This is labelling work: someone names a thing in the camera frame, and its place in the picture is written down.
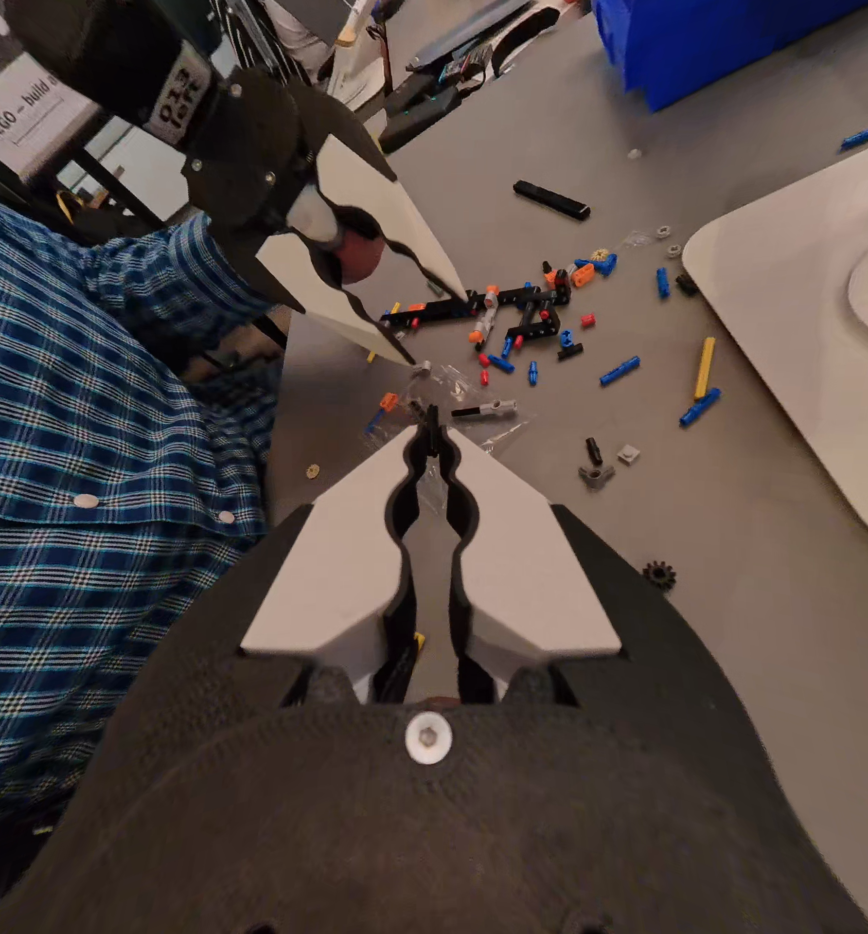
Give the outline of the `blue plaid shirt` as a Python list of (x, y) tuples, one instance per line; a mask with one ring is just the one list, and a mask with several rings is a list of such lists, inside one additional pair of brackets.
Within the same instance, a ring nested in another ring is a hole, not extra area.
[(266, 532), (281, 364), (187, 385), (266, 311), (204, 214), (93, 248), (0, 204), (0, 821), (68, 794), (142, 666)]

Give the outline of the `blue plastic bin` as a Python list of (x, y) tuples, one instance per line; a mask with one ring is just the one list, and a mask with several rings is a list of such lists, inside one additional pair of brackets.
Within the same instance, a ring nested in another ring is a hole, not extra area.
[(592, 8), (625, 92), (659, 111), (783, 49), (867, 1), (598, 1)]

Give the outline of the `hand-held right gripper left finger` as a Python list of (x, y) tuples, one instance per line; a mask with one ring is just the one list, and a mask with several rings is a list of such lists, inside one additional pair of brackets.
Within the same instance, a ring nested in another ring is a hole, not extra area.
[(406, 530), (430, 432), (402, 431), (302, 512), (241, 650), (344, 671), (361, 701), (400, 702), (418, 654)]

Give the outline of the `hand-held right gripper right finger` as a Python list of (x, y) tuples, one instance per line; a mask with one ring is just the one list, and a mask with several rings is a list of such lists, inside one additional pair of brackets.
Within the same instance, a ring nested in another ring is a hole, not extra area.
[(440, 428), (457, 691), (500, 699), (523, 669), (617, 656), (622, 642), (551, 502), (456, 429)]

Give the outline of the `black lego frame assembly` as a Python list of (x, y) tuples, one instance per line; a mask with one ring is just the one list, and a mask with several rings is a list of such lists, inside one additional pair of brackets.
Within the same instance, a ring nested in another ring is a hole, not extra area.
[(485, 292), (468, 291), (464, 299), (443, 297), (393, 308), (381, 316), (380, 323), (395, 333), (417, 331), (426, 324), (467, 322), (470, 325), (467, 341), (476, 352), (482, 353), (500, 310), (514, 307), (520, 313), (520, 323), (511, 327), (505, 338), (509, 347), (514, 348), (560, 332), (558, 308), (570, 303), (572, 286), (571, 273), (562, 268), (545, 274), (544, 286), (531, 283), (509, 289), (487, 286)]

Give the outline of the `black electronic box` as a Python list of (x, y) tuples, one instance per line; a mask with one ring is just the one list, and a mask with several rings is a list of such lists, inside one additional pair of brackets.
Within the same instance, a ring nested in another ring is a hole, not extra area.
[(378, 144), (381, 152), (391, 155), (444, 119), (462, 103), (458, 88), (449, 87), (428, 97), (408, 110), (388, 118)]

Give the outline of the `long black lego beam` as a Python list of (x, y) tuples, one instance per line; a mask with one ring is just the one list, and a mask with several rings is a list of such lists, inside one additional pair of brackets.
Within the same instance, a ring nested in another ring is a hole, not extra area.
[(546, 207), (562, 216), (582, 222), (591, 216), (591, 206), (563, 194), (535, 185), (532, 182), (518, 180), (513, 184), (513, 192), (525, 200)]

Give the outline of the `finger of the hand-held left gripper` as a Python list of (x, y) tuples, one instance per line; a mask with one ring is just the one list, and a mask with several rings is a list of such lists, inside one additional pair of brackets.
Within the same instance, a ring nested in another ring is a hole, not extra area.
[(302, 192), (286, 226), (268, 236), (256, 260), (286, 295), (283, 302), (377, 356), (399, 364), (415, 359), (393, 334), (372, 321), (361, 303), (335, 283), (324, 259), (334, 258), (343, 229), (319, 192)]
[(329, 204), (368, 215), (392, 251), (412, 259), (453, 297), (465, 297), (453, 263), (398, 180), (387, 178), (333, 134), (320, 147), (315, 167), (318, 190)]

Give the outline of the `small clear bag with parts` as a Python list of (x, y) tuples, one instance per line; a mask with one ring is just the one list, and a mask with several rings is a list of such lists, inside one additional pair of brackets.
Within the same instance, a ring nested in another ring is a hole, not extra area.
[(487, 382), (451, 365), (425, 360), (411, 369), (404, 385), (387, 391), (381, 406), (361, 433), (375, 452), (406, 429), (420, 425), (428, 408), (439, 410), (440, 425), (456, 429), (487, 455), (501, 460), (524, 436), (535, 414), (517, 384), (499, 381), (502, 372), (485, 370)]

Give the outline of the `white square base plate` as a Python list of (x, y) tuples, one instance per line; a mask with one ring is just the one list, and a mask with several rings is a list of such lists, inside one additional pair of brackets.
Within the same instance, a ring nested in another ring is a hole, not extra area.
[(712, 220), (683, 263), (868, 527), (868, 148)]

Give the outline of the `white paper sign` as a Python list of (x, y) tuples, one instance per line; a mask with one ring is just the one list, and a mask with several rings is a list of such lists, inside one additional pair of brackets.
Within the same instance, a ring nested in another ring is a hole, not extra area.
[(20, 180), (32, 179), (99, 113), (97, 104), (20, 54), (0, 71), (0, 163)]

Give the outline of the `black metal frame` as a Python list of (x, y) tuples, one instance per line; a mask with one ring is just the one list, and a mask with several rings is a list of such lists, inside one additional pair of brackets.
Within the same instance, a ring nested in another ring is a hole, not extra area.
[(107, 112), (33, 142), (8, 165), (0, 137), (0, 204), (84, 246), (160, 230), (188, 213), (183, 157)]

